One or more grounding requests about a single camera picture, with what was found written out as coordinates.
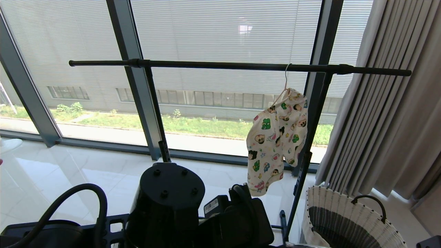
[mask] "glossy marble floor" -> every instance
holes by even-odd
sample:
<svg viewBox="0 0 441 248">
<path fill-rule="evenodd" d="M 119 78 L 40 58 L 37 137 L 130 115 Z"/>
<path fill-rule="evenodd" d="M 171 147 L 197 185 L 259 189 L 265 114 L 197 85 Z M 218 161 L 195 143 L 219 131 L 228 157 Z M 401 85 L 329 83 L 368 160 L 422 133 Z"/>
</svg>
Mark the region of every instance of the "glossy marble floor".
<svg viewBox="0 0 441 248">
<path fill-rule="evenodd" d="M 37 221 L 60 194 L 83 183 L 94 183 L 103 188 L 108 198 L 108 215 L 128 213 L 141 174 L 154 163 L 145 155 L 60 145 L 48 149 L 43 143 L 29 141 L 3 152 L 1 158 L 4 162 L 0 166 L 0 230 L 14 223 Z M 203 216 L 203 205 L 212 198 L 227 195 L 233 184 L 247 180 L 247 169 L 242 166 L 180 159 L 173 159 L 173 162 L 194 171 L 204 181 L 206 193 L 199 208 L 200 216 Z M 289 172 L 285 173 L 280 182 L 272 184 L 268 193 L 260 197 L 273 225 L 279 224 L 280 210 L 289 213 L 293 200 L 295 178 L 290 177 Z M 314 175 L 308 175 L 305 187 L 313 183 Z M 409 247 L 415 247 L 416 242 L 429 237 L 408 210 L 409 203 L 394 195 L 381 200 L 386 209 L 393 210 L 388 218 L 402 233 Z M 299 238 L 304 204 L 303 196 L 290 234 L 291 242 Z M 53 219 L 68 219 L 85 225 L 94 223 L 97 214 L 96 196 L 84 191 L 63 203 Z M 280 232 L 275 230 L 274 233 L 274 244 L 281 244 Z"/>
</svg>

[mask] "white and gray basket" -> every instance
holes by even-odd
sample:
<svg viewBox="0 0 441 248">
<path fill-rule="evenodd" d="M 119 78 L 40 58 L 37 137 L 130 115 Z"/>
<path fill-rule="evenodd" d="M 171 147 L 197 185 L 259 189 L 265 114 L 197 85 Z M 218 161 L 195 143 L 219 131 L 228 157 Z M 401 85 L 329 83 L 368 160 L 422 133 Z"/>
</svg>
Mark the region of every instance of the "white and gray basket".
<svg viewBox="0 0 441 248">
<path fill-rule="evenodd" d="M 377 201 L 383 214 L 357 202 L 363 197 Z M 332 248 L 407 247 L 392 223 L 387 221 L 380 200 L 370 195 L 352 199 L 320 186 L 307 191 L 302 233 L 307 244 Z"/>
</svg>

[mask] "clothes rack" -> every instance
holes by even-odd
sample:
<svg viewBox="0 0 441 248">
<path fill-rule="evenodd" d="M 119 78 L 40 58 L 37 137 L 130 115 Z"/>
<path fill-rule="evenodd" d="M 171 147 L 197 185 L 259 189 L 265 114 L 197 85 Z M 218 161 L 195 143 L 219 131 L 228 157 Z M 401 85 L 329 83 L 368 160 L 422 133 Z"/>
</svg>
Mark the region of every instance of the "clothes rack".
<svg viewBox="0 0 441 248">
<path fill-rule="evenodd" d="M 393 75 L 393 76 L 410 76 L 410 70 L 388 69 L 388 68 L 366 68 L 354 67 L 348 64 L 339 65 L 302 65 L 291 64 L 287 67 L 286 64 L 256 64 L 256 63 L 228 63 L 228 62 L 193 62 L 193 61 L 160 61 L 160 60 L 91 60 L 91 61 L 69 61 L 70 66 L 130 66 L 137 68 L 144 68 L 147 76 L 147 83 L 152 90 L 153 107 L 158 119 L 160 129 L 161 141 L 159 147 L 164 162 L 171 161 L 168 154 L 167 142 L 165 139 L 165 131 L 162 124 L 159 104 L 156 99 L 156 91 L 154 90 L 152 67 L 167 67 L 167 68 L 206 68 L 206 69 L 232 69 L 232 70 L 262 70 L 262 71 L 302 71 L 302 72 L 323 72 L 325 78 L 321 85 L 317 112 L 312 115 L 315 118 L 308 120 L 308 135 L 305 139 L 305 145 L 301 154 L 303 158 L 299 161 L 300 171 L 297 176 L 297 181 L 294 186 L 294 202 L 292 204 L 291 212 L 288 222 L 286 221 L 285 211 L 279 213 L 280 225 L 271 225 L 272 228 L 280 229 L 282 231 L 283 243 L 288 242 L 289 232 L 291 230 L 294 215 L 299 204 L 300 195 L 305 183 L 306 173 L 308 172 L 310 160 L 312 157 L 311 146 L 314 139 L 315 131 L 317 129 L 320 114 L 328 93 L 328 88 L 334 74 L 343 75 L 351 73 L 361 74 L 378 74 L 378 75 Z"/>
</svg>

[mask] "black cylinder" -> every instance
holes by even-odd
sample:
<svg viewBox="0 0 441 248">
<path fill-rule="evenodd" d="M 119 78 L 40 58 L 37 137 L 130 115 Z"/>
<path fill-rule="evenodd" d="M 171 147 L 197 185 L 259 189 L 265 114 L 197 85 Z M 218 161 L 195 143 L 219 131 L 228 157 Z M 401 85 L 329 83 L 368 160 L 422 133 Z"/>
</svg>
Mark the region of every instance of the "black cylinder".
<svg viewBox="0 0 441 248">
<path fill-rule="evenodd" d="M 190 247 L 204 194 L 194 172 L 155 163 L 141 176 L 126 224 L 126 247 Z"/>
</svg>

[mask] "basket handle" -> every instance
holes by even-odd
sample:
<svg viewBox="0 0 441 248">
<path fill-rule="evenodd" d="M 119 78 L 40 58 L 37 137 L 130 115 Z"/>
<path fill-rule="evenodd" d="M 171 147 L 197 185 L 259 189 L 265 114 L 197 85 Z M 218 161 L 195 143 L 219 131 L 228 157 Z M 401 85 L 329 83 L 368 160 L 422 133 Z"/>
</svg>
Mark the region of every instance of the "basket handle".
<svg viewBox="0 0 441 248">
<path fill-rule="evenodd" d="M 383 224 L 386 224 L 386 209 L 385 206 L 383 206 L 383 204 L 380 202 L 380 200 L 378 200 L 377 198 L 371 196 L 371 195 L 359 195 L 356 196 L 351 203 L 352 204 L 356 204 L 358 202 L 358 199 L 360 198 L 371 198 L 372 200 L 375 200 L 381 207 L 381 211 L 383 212 L 383 216 L 381 217 L 381 222 L 383 222 Z"/>
</svg>

